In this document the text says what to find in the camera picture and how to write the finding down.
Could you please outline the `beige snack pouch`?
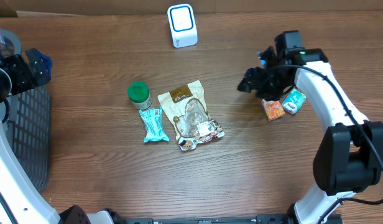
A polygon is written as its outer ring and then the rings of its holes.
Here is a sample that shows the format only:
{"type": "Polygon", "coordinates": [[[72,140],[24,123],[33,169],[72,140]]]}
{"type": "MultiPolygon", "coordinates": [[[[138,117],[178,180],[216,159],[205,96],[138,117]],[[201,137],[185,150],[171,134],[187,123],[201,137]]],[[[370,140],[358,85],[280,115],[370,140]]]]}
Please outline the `beige snack pouch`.
{"type": "Polygon", "coordinates": [[[199,80],[158,96],[168,120],[174,126],[176,142],[183,151],[192,151],[224,136],[221,125],[211,117],[205,90],[199,80]]]}

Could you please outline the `orange tissue pack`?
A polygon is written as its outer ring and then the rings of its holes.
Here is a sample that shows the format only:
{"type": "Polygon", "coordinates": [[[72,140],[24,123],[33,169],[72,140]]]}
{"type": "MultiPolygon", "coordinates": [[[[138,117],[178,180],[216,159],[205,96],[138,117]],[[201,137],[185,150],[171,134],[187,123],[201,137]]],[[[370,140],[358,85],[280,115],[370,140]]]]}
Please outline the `orange tissue pack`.
{"type": "Polygon", "coordinates": [[[269,121],[281,118],[285,115],[285,111],[280,104],[280,101],[266,101],[261,100],[262,106],[269,121]]]}

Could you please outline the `teal snack packet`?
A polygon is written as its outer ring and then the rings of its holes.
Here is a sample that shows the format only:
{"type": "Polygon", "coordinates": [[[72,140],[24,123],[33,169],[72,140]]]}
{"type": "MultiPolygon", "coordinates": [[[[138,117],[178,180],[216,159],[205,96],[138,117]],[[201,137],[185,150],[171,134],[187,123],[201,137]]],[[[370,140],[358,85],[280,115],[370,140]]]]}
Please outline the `teal snack packet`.
{"type": "Polygon", "coordinates": [[[162,108],[139,110],[139,114],[144,122],[145,130],[146,130],[144,143],[147,143],[149,141],[169,142],[169,137],[166,135],[164,131],[164,126],[162,122],[162,108]]]}

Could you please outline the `green lid container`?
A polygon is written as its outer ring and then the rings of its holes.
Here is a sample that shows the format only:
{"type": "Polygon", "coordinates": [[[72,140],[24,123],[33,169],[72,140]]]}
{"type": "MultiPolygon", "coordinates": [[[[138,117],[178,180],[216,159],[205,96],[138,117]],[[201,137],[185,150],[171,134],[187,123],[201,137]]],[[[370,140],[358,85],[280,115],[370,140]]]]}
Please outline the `green lid container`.
{"type": "Polygon", "coordinates": [[[138,110],[146,110],[152,104],[150,90],[144,82],[130,84],[127,93],[130,101],[138,110]]]}

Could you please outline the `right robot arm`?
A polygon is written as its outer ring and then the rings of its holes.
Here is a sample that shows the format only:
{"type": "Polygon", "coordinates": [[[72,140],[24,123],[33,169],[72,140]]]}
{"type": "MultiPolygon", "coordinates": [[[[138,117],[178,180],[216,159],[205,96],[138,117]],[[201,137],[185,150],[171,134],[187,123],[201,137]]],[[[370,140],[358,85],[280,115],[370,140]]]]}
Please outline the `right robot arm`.
{"type": "Polygon", "coordinates": [[[314,184],[285,214],[258,215],[257,223],[341,223],[335,210],[383,179],[383,123],[372,122],[347,97],[321,49],[307,49],[299,31],[279,34],[247,70],[239,91],[275,102],[300,90],[325,132],[313,160],[314,184]]]}

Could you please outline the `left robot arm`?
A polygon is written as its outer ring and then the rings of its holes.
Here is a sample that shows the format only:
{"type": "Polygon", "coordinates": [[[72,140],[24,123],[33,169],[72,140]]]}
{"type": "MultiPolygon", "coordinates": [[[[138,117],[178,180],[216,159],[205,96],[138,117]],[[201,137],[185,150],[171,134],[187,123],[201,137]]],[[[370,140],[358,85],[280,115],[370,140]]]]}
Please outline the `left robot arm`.
{"type": "MultiPolygon", "coordinates": [[[[36,49],[25,56],[3,57],[4,31],[0,29],[0,103],[8,98],[43,86],[51,80],[52,61],[36,49]]],[[[115,224],[112,210],[87,214],[73,205],[62,213],[43,199],[16,158],[0,119],[0,223],[103,223],[115,224]]]]}

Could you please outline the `teal tissue pack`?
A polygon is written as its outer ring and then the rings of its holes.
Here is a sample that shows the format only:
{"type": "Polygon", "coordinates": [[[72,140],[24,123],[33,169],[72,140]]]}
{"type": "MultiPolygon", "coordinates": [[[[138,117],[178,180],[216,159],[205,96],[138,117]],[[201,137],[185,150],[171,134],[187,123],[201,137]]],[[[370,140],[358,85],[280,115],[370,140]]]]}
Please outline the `teal tissue pack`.
{"type": "Polygon", "coordinates": [[[300,110],[305,100],[306,96],[294,88],[283,101],[282,107],[285,111],[295,114],[300,110]]]}

